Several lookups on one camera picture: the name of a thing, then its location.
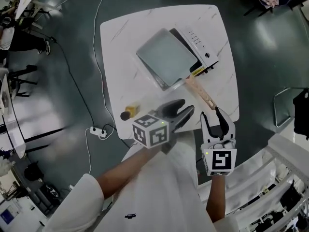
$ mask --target shoe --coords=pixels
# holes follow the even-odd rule
[[[49,41],[47,41],[47,40],[44,40],[44,41],[45,41],[45,44],[46,44],[45,53],[46,53],[46,55],[49,55],[49,54],[50,54],[50,45],[49,45]]]

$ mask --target white cable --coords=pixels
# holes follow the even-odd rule
[[[67,2],[67,1],[69,1],[69,0],[64,0],[62,3],[58,4],[56,7],[58,7],[58,6],[62,5],[62,4],[64,4],[64,3]],[[95,15],[95,18],[94,18],[94,23],[93,23],[93,24],[94,24],[94,26],[93,26],[94,32],[93,32],[92,50],[93,50],[93,54],[94,54],[94,57],[95,57],[95,61],[96,61],[96,65],[97,65],[98,71],[100,72],[100,75],[101,75],[102,95],[103,95],[103,100],[104,100],[104,107],[105,107],[105,109],[107,110],[107,112],[109,113],[109,115],[111,116],[112,121],[113,121],[113,129],[112,129],[112,132],[111,132],[106,138],[101,138],[101,137],[99,137],[100,140],[106,140],[106,139],[108,139],[108,138],[113,134],[113,132],[114,132],[114,130],[115,130],[115,129],[114,129],[114,127],[115,127],[115,120],[114,120],[112,114],[110,113],[110,111],[108,110],[108,108],[107,108],[107,106],[106,106],[105,95],[104,95],[103,74],[102,74],[102,71],[101,71],[101,69],[100,69],[100,67],[99,67],[99,65],[98,65],[97,56],[96,56],[96,52],[95,52],[96,19],[97,19],[98,10],[99,10],[99,8],[100,8],[100,5],[102,4],[102,1],[103,1],[103,0],[100,1],[99,5],[98,5],[98,7],[97,7],[96,15]]]
[[[92,49],[93,49],[93,54],[94,54],[94,57],[95,57],[95,61],[96,61],[96,64],[97,64],[97,68],[98,68],[98,71],[100,72],[101,74],[101,82],[102,82],[102,95],[103,95],[103,100],[104,100],[104,106],[105,106],[105,109],[107,110],[107,112],[110,114],[111,118],[112,118],[112,121],[113,121],[113,126],[112,126],[112,132],[106,137],[106,138],[101,138],[99,137],[100,140],[106,140],[108,139],[114,132],[114,127],[115,127],[115,120],[114,118],[112,117],[112,114],[110,113],[110,111],[107,109],[106,107],[106,102],[105,102],[105,95],[104,95],[104,84],[103,84],[103,74],[102,74],[102,71],[98,65],[98,61],[97,61],[97,56],[96,56],[96,52],[95,52],[95,35],[96,35],[96,19],[97,19],[97,15],[98,15],[98,10],[100,8],[100,5],[102,3],[103,0],[100,1],[99,5],[98,5],[98,8],[97,8],[97,12],[96,12],[96,15],[95,15],[95,19],[94,19],[94,31],[93,31],[93,41],[92,41]]]
[[[90,151],[89,151],[89,147],[88,147],[88,141],[87,141],[87,130],[90,130],[89,128],[87,128],[85,130],[85,136],[86,136],[86,145],[87,145],[87,151],[88,151],[88,155],[89,155],[89,166],[90,166],[90,170],[89,170],[89,173],[91,172],[91,155],[90,155]]]

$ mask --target marker cube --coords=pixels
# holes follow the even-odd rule
[[[237,149],[207,149],[202,144],[202,157],[208,176],[228,176],[235,168]]]
[[[153,115],[146,114],[132,123],[135,141],[152,148],[169,141],[169,123]]]

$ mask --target small bottle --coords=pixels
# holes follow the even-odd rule
[[[125,111],[120,114],[123,121],[129,118],[134,118],[140,112],[140,105],[138,103],[133,103],[126,107]]]

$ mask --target white sleeve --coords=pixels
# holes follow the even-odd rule
[[[104,196],[97,180],[84,174],[64,199],[43,232],[82,232],[100,215]]]
[[[216,221],[213,225],[216,228],[217,232],[225,232],[225,231],[238,232],[239,231],[236,219],[231,216],[228,216],[219,221]]]

